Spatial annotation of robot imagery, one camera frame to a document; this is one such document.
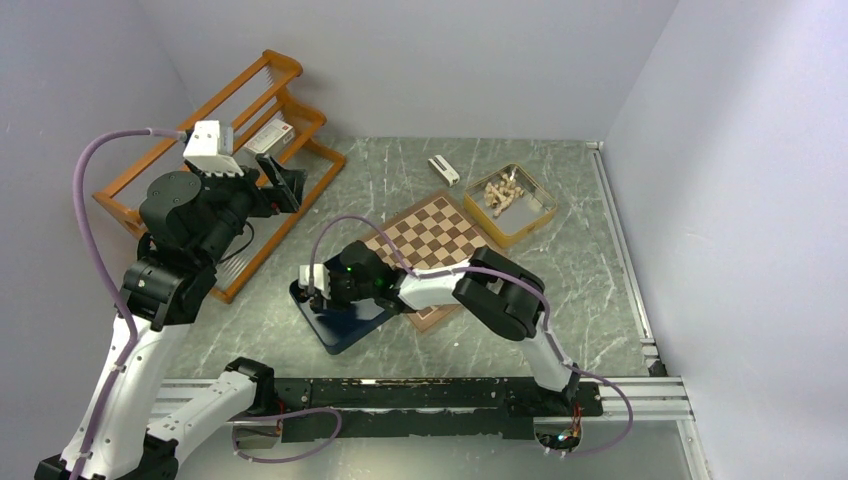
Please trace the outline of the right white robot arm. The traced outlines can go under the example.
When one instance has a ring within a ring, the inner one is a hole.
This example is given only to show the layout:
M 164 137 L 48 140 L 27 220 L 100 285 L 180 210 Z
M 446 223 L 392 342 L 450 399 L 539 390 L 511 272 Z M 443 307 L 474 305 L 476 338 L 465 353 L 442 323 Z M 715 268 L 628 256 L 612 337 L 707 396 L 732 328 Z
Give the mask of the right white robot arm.
M 539 277 L 483 246 L 456 264 L 393 267 L 355 241 L 340 254 L 342 267 L 310 263 L 298 282 L 311 308 L 340 311 L 371 300 L 392 314 L 460 305 L 497 336 L 518 344 L 540 387 L 542 406 L 562 414 L 578 399 L 580 373 L 550 328 L 549 302 Z

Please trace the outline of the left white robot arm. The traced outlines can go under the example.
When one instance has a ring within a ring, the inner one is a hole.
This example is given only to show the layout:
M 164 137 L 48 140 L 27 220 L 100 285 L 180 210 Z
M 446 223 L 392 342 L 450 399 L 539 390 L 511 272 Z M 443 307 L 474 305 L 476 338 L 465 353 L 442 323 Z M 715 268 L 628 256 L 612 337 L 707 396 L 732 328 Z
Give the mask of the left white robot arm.
M 119 289 L 107 360 L 84 418 L 65 449 L 42 460 L 38 479 L 172 479 L 223 423 L 277 414 L 274 371 L 231 361 L 213 385 L 168 418 L 151 422 L 168 363 L 217 282 L 217 268 L 250 218 L 294 214 L 307 175 L 261 155 L 233 174 L 195 165 L 147 188 L 146 225 Z

